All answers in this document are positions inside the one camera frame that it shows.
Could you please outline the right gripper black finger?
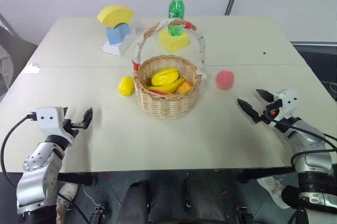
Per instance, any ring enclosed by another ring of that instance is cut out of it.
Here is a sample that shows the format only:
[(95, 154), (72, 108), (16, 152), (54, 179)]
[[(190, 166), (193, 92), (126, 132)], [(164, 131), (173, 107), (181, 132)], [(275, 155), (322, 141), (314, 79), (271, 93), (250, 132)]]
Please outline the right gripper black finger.
[(266, 90), (256, 89), (259, 96), (268, 103), (274, 102), (274, 95)]
[(242, 99), (237, 99), (237, 103), (240, 108), (253, 120), (254, 123), (259, 123), (261, 121), (261, 116), (259, 113), (253, 109), (253, 107)]

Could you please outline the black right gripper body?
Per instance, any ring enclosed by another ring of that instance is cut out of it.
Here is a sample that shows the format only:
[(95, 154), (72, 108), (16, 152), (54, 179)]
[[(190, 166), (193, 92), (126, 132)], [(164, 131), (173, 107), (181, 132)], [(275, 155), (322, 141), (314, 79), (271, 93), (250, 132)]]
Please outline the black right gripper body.
[(270, 124), (272, 120), (278, 116), (281, 106), (282, 100), (276, 100), (268, 104), (260, 116), (261, 121), (263, 121), (265, 124)]

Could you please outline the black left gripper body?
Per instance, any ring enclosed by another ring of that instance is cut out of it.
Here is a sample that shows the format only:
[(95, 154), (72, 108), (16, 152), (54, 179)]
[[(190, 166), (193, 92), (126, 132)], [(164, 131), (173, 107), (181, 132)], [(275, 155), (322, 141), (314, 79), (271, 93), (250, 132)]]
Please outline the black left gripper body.
[(72, 123), (70, 119), (65, 119), (63, 121), (63, 129), (75, 138), (79, 133), (79, 129), (85, 129), (85, 125), (83, 123)]

